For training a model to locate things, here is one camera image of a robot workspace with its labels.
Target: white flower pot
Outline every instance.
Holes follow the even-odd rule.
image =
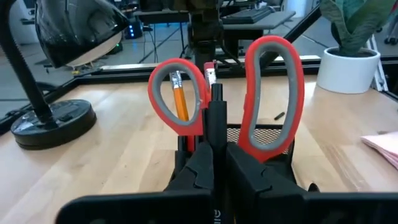
[[[337,93],[364,93],[369,90],[380,53],[361,49],[368,57],[342,57],[331,54],[337,47],[325,49],[319,67],[317,84],[321,88]]]

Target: wooden desk surface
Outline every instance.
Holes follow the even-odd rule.
[[[398,104],[374,90],[341,95],[317,87],[315,77],[306,79],[293,163],[299,185],[307,188],[315,182],[324,192],[397,191],[398,171],[359,137],[397,131]],[[240,123],[245,81],[221,82],[229,122]],[[62,205],[82,195],[161,191],[174,166],[177,137],[154,113],[146,85],[90,85],[71,91],[63,99],[89,100],[98,122],[63,146],[25,151],[10,133],[3,135],[0,223],[52,223]],[[190,100],[192,87],[184,85]],[[287,107],[287,80],[264,78],[262,86],[258,123],[275,123],[273,117]],[[168,82],[162,91],[173,108]]]

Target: desk lamp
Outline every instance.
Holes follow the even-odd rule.
[[[11,132],[23,149],[59,146],[90,130],[96,115],[85,100],[47,104],[10,31],[15,1],[0,1],[0,45],[32,110],[14,122]],[[35,21],[40,45],[55,68],[84,65],[108,53],[128,26],[127,18],[105,0],[37,0]]]

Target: black lamp shade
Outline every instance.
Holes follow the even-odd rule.
[[[37,0],[36,31],[55,68],[78,66],[108,53],[128,19],[106,0]]]

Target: red scissors handle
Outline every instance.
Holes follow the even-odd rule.
[[[160,92],[163,79],[170,72],[183,71],[193,82],[195,92],[195,112],[189,121],[178,119],[166,106]],[[172,58],[162,62],[151,73],[148,83],[148,95],[150,103],[158,116],[180,136],[203,135],[203,123],[201,109],[207,108],[208,95],[206,92],[206,80],[197,66],[185,59]]]
[[[254,137],[261,95],[259,59],[263,52],[277,52],[287,67],[289,104],[283,129],[272,143],[260,144]],[[260,162],[282,154],[292,143],[299,127],[304,102],[304,74],[300,56],[293,45],[278,36],[268,35],[255,40],[248,48],[245,59],[246,96],[238,145]]]

